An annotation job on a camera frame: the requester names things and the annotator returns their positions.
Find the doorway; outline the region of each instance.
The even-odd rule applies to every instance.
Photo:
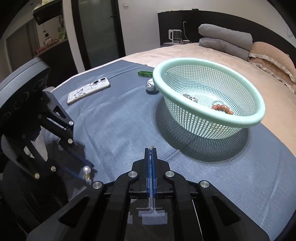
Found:
[[[40,47],[35,20],[30,20],[10,35],[6,46],[12,71],[33,59]]]
[[[85,70],[124,57],[118,0],[71,0]]]

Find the gray blanket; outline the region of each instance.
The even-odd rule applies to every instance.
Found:
[[[222,39],[246,50],[250,50],[253,44],[252,35],[249,33],[234,31],[212,24],[200,25],[198,32],[204,37]]]
[[[293,154],[262,124],[223,140],[185,132],[171,118],[161,93],[146,92],[147,78],[137,75],[140,70],[153,68],[118,61],[53,91],[75,122],[77,150],[95,165],[93,180],[114,181],[153,145],[171,170],[193,182],[209,180],[275,240],[296,209]],[[110,88],[67,105],[69,92],[101,77],[109,79]],[[55,135],[43,130],[43,136],[49,158],[79,167],[75,158],[58,149]],[[72,197],[81,190],[69,175],[65,182]]]
[[[239,57],[245,61],[249,58],[249,51],[221,39],[201,38],[199,46],[219,50],[223,53]]]

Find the bed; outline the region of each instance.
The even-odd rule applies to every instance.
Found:
[[[211,60],[246,77],[265,101],[262,122],[222,142],[185,133],[180,144],[174,133],[183,132],[171,121],[162,95],[146,93],[147,78],[137,76],[137,71],[152,71],[160,62],[176,57]],[[67,105],[69,92],[100,77],[107,77],[111,87]],[[75,122],[77,151],[95,165],[94,180],[114,181],[143,158],[144,148],[153,145],[159,158],[186,179],[209,180],[262,227],[270,240],[290,223],[296,210],[296,95],[251,63],[198,44],[175,45],[136,53],[80,73],[52,93]],[[56,136],[45,130],[42,135],[49,158],[70,158],[58,149]],[[194,153],[195,148],[201,153],[209,146],[224,148],[232,155],[224,153],[225,158],[219,159],[216,153],[207,159]],[[69,178],[65,183],[70,199],[85,188]]]

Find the orange pillow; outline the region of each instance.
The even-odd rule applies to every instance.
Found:
[[[253,57],[250,57],[249,62],[263,69],[273,77],[277,78],[279,81],[283,82],[284,85],[286,85],[294,93],[296,92],[296,84],[291,80],[290,76],[271,62],[265,59]]]
[[[296,69],[288,55],[278,48],[264,42],[255,42],[249,52],[249,57],[261,58],[273,63],[296,82]]]

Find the phone case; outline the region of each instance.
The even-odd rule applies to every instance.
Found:
[[[77,90],[70,92],[68,94],[67,104],[70,105],[83,97],[89,96],[108,87],[110,87],[110,83],[107,78],[104,77],[96,80],[88,85],[85,85]]]

